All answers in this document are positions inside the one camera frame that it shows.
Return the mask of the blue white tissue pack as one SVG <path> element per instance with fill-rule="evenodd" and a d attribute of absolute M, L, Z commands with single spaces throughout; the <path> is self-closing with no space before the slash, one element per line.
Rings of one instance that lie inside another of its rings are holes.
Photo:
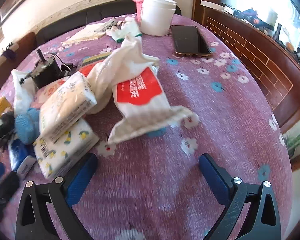
<path fill-rule="evenodd" d="M 32 144 L 25 145 L 15 134 L 8 141 L 11 170 L 24 180 L 37 161 Z"/>

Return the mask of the lemon print tissue pack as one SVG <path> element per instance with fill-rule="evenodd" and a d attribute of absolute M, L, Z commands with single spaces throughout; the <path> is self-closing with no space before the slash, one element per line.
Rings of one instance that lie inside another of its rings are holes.
<path fill-rule="evenodd" d="M 55 179 L 65 175 L 98 141 L 99 137 L 81 118 L 56 142 L 39 136 L 32 145 L 44 178 Z"/>

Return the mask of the blue knitted cloth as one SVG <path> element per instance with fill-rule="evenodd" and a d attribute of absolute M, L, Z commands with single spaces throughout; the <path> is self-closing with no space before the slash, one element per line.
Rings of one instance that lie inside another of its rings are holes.
<path fill-rule="evenodd" d="M 32 144 L 40 135 L 39 110 L 29 108 L 25 114 L 17 115 L 14 125 L 20 141 L 25 145 Z"/>

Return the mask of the white beige tissue pack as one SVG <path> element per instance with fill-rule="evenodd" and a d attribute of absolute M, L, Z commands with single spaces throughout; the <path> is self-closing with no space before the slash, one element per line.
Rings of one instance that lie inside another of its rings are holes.
<path fill-rule="evenodd" d="M 80 72 L 70 76 L 41 106 L 40 136 L 56 142 L 97 101 L 87 78 Z"/>

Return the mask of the white plastic bag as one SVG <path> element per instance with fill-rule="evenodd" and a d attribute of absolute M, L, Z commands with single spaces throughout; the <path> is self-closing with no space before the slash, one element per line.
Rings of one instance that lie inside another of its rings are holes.
<path fill-rule="evenodd" d="M 26 77 L 27 72 L 13 69 L 11 74 L 14 86 L 13 109 L 16 117 L 20 114 L 25 114 L 30 108 L 37 92 L 37 86 L 30 77 Z"/>

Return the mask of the red white tissue pack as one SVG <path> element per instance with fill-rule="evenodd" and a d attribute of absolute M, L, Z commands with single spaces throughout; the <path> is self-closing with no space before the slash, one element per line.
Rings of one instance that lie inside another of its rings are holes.
<path fill-rule="evenodd" d="M 184 106 L 171 106 L 151 67 L 113 87 L 114 102 L 123 119 L 111 130 L 108 144 L 118 144 L 165 128 L 192 116 Z"/>

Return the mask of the striped sponge stack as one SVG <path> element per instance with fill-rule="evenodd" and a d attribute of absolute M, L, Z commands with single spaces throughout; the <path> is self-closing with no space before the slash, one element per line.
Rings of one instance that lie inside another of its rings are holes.
<path fill-rule="evenodd" d="M 98 62 L 102 62 L 110 54 L 111 54 L 111 52 L 109 52 L 109 53 L 102 53 L 102 54 L 98 54 L 98 55 L 87 57 L 86 59 L 83 60 L 81 67 L 84 67 L 84 66 L 87 66 L 87 65 L 90 65 L 90 64 L 93 64 L 93 63 L 96 64 Z"/>

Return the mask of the red plastic bag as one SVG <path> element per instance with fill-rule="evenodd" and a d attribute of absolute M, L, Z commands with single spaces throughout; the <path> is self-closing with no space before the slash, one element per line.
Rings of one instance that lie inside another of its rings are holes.
<path fill-rule="evenodd" d="M 96 75 L 100 72 L 101 63 L 92 63 L 87 64 L 79 69 L 79 72 L 82 73 L 85 77 L 89 75 L 90 72 L 95 73 Z"/>

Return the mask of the purple floral tablecloth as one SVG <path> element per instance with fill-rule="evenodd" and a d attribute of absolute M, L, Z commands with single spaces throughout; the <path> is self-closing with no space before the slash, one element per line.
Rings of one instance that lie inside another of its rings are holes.
<path fill-rule="evenodd" d="M 292 172 L 279 125 L 237 55 L 209 29 L 200 32 L 211 59 L 176 57 L 171 35 L 142 38 L 143 52 L 160 60 L 169 103 L 191 117 L 116 145 L 107 145 L 122 118 L 113 102 L 86 117 L 100 137 L 92 149 L 99 165 L 74 211 L 93 239 L 203 239 L 224 209 L 199 169 L 204 153 L 244 183 L 269 181 L 279 215 L 261 216 L 285 232 Z"/>

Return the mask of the black electric motor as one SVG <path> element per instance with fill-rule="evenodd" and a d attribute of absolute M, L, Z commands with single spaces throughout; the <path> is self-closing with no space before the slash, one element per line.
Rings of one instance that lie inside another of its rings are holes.
<path fill-rule="evenodd" d="M 47 56 L 44 56 L 42 51 L 37 49 L 37 54 L 39 61 L 31 72 L 19 80 L 20 85 L 30 78 L 37 88 L 42 88 L 63 77 L 71 76 L 77 69 L 76 65 L 65 63 L 55 53 L 48 53 Z"/>

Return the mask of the wooden windowsill cabinet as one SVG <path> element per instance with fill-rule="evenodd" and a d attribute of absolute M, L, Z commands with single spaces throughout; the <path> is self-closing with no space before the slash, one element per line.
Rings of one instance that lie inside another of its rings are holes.
<path fill-rule="evenodd" d="M 244 64 L 269 103 L 282 133 L 300 123 L 300 66 L 272 38 L 255 27 L 193 0 L 192 19 L 207 27 Z"/>

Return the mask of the open paper notebook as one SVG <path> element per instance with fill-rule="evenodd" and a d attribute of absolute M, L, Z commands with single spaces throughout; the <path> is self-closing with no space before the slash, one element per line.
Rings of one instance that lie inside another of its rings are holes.
<path fill-rule="evenodd" d="M 62 45 L 65 46 L 83 41 L 98 40 L 106 34 L 106 30 L 111 29 L 113 26 L 117 25 L 118 22 L 119 20 L 113 17 L 107 22 L 86 25 L 78 33 L 64 41 Z"/>

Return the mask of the black smartphone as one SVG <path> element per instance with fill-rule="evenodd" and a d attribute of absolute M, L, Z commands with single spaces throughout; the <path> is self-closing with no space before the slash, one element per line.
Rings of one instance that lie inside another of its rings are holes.
<path fill-rule="evenodd" d="M 194 25 L 172 25 L 174 52 L 179 57 L 210 57 L 212 51 Z"/>

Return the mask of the black sofa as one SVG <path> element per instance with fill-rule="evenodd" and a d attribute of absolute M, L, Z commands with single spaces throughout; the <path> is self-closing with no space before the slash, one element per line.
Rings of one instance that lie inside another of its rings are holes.
<path fill-rule="evenodd" d="M 95 5 L 57 20 L 39 30 L 36 34 L 37 45 L 42 45 L 64 33 L 107 17 L 134 13 L 136 13 L 136 4 L 133 0 L 115 0 Z"/>

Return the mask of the white plastic bucket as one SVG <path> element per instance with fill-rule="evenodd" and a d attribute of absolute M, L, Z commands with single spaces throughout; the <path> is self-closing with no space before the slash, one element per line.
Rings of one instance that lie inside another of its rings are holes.
<path fill-rule="evenodd" d="M 151 36 L 167 35 L 176 7 L 174 0 L 143 0 L 141 32 Z"/>

